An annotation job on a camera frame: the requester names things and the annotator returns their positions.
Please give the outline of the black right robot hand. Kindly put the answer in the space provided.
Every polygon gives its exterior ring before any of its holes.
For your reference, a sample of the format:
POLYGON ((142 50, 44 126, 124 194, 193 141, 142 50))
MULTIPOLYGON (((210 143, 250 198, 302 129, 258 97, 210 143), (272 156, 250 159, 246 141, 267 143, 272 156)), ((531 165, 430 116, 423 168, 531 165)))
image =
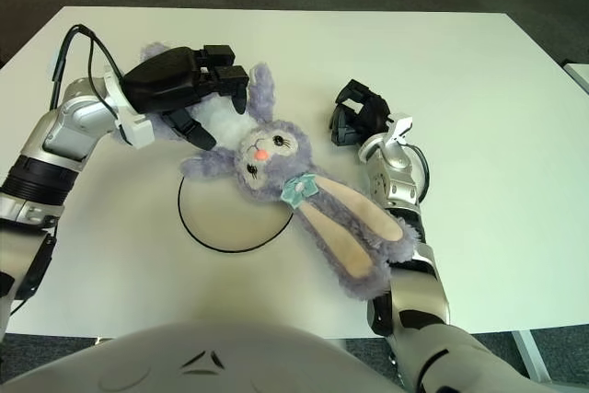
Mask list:
POLYGON ((362 145, 388 130, 387 102, 366 85, 351 79, 336 97, 329 121, 330 139, 336 146, 362 145))

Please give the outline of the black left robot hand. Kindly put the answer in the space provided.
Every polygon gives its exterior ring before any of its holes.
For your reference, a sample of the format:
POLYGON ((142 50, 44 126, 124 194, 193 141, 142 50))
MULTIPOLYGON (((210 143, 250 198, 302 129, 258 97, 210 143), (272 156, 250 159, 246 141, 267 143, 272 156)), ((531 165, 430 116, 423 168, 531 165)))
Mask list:
POLYGON ((188 107, 217 93, 230 97, 235 111, 243 114, 249 77, 234 61, 235 54, 228 45, 167 49, 124 75, 121 86, 135 111, 159 115, 174 134, 211 150, 216 140, 190 116, 188 107))

